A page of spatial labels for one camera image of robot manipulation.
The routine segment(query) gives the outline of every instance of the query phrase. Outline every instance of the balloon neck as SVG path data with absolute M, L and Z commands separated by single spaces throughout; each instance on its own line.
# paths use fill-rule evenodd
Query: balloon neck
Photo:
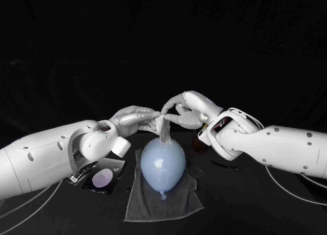
M 165 199 L 164 191 L 159 191 L 159 194 L 161 194 L 161 200 L 164 200 Z

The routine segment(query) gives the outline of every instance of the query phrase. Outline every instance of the balloon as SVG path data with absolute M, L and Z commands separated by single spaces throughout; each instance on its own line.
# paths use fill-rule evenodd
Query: balloon
M 148 185 L 159 192 L 164 200 L 164 192 L 175 186 L 185 167 L 183 148 L 174 139 L 168 144 L 162 143 L 159 138 L 146 143 L 141 153 L 139 167 Z

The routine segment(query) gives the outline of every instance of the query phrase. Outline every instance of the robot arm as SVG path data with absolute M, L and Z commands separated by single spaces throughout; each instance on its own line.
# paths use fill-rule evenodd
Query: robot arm
M 131 144 L 122 138 L 146 130 L 159 112 L 138 106 L 118 111 L 109 120 L 86 120 L 37 132 L 0 150 L 0 200 L 38 190 L 112 151 L 123 156 Z M 71 149 L 83 158 L 74 159 Z
M 198 101 L 188 102 L 188 97 Z M 174 104 L 180 116 L 165 114 Z M 221 110 L 203 95 L 190 91 L 170 99 L 162 114 L 164 119 L 188 129 L 198 128 L 201 122 L 207 124 L 198 139 L 226 160 L 232 161 L 245 152 L 262 165 L 327 179 L 327 134 L 281 126 L 258 127 L 260 123 L 253 125 L 246 113 L 234 108 Z

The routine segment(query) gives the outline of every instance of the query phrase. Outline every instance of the inflated balloon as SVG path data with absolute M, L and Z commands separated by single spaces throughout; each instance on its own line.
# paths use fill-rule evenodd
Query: inflated balloon
M 142 150 L 139 166 L 145 181 L 151 188 L 159 192 L 170 191 L 178 182 L 185 167 L 184 152 L 174 139 L 165 144 L 159 138 L 152 139 Z

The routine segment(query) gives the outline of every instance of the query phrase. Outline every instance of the table surface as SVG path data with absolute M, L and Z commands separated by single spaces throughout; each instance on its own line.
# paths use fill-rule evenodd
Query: table surface
M 80 234 L 327 234 L 327 214 L 318 205 L 288 195 L 275 185 L 263 166 L 242 154 L 226 161 L 211 147 L 200 154 L 191 150 L 193 132 L 170 133 L 180 143 L 187 167 L 197 181 L 196 194 L 204 209 L 187 218 L 172 221 L 123 222 L 129 188 L 133 181 L 135 150 L 144 148 L 157 136 L 136 133 L 126 137 L 131 148 L 123 156 L 125 166 L 110 195 L 93 193 L 61 182 L 57 192 L 35 215 L 7 235 L 80 235 Z M 210 160 L 240 167 L 232 171 Z M 271 169 L 281 185 L 298 196 L 314 200 L 294 174 Z M 38 198 L 0 220 L 0 232 L 11 228 L 38 209 L 57 184 Z M 15 208 L 40 192 L 8 198 L 0 215 Z

